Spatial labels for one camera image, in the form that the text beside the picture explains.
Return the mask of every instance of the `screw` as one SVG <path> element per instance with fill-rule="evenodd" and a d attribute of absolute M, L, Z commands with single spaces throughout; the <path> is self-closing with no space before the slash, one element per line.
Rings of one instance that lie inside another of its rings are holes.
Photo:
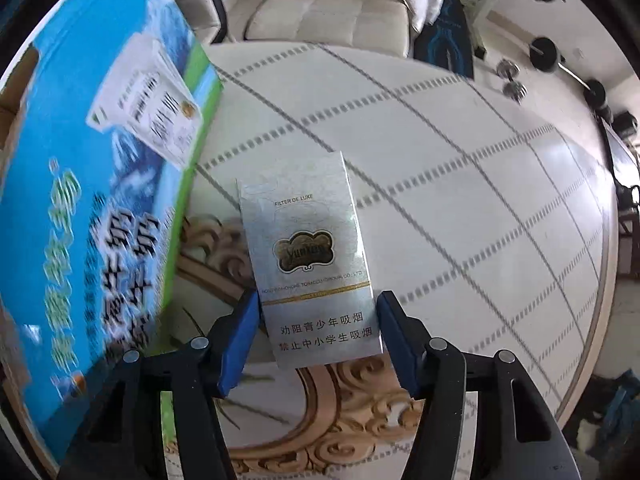
<path fill-rule="evenodd" d="M 441 337 L 434 337 L 429 341 L 429 346 L 434 350 L 445 350 L 447 348 L 447 342 Z"/>
<path fill-rule="evenodd" d="M 129 350 L 124 356 L 122 360 L 126 363 L 135 363 L 140 358 L 140 352 L 137 350 Z"/>
<path fill-rule="evenodd" d="M 209 340 L 206 337 L 195 337 L 191 340 L 191 348 L 196 350 L 202 350 L 209 345 Z"/>
<path fill-rule="evenodd" d="M 500 361 L 502 361 L 503 363 L 510 364 L 516 360 L 516 356 L 508 350 L 500 350 L 498 352 L 498 359 L 500 359 Z"/>

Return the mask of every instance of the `cigarette pack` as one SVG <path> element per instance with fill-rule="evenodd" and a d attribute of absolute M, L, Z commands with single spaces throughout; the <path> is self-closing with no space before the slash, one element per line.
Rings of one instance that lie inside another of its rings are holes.
<path fill-rule="evenodd" d="M 238 182 L 264 320 L 278 366 L 382 352 L 342 154 Z"/>

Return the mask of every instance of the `dumbbell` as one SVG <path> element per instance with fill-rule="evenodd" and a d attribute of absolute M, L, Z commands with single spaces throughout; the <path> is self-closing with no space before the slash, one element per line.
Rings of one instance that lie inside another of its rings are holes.
<path fill-rule="evenodd" d="M 569 70 L 562 62 L 564 58 L 556 47 L 556 44 L 549 38 L 536 38 L 529 45 L 529 59 L 534 68 L 540 72 L 555 72 L 558 68 L 573 77 L 584 89 L 582 95 L 589 108 L 596 115 L 602 117 L 604 121 L 611 124 L 613 113 L 607 104 L 607 92 L 604 86 L 597 79 L 589 79 L 586 82 Z"/>
<path fill-rule="evenodd" d="M 514 80 L 520 73 L 520 67 L 510 59 L 501 59 L 495 66 L 495 73 L 501 79 L 509 80 L 502 87 L 502 94 L 520 104 L 527 95 L 527 87 Z"/>
<path fill-rule="evenodd" d="M 620 139 L 624 140 L 636 134 L 638 131 L 638 120 L 636 120 L 628 110 L 625 110 L 614 117 L 611 127 Z"/>

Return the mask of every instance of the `gold emblem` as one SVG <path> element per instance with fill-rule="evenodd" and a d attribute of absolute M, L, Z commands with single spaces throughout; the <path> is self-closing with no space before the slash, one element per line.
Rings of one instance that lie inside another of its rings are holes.
<path fill-rule="evenodd" d="M 180 104 L 180 110 L 182 110 L 182 114 L 187 119 L 191 119 L 196 112 L 196 107 L 193 105 L 193 103 L 182 101 L 182 103 Z"/>
<path fill-rule="evenodd" d="M 305 272 L 314 265 L 329 265 L 334 261 L 334 238 L 329 231 L 315 233 L 298 231 L 291 238 L 278 240 L 273 246 L 278 268 L 289 274 L 302 268 Z"/>

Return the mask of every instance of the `cardboard box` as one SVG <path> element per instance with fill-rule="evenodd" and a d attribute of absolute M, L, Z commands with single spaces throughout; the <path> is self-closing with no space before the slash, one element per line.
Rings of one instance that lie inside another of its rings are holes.
<path fill-rule="evenodd" d="M 4 387 L 57 460 L 152 341 L 221 88 L 174 0 L 67 0 L 0 94 Z"/>

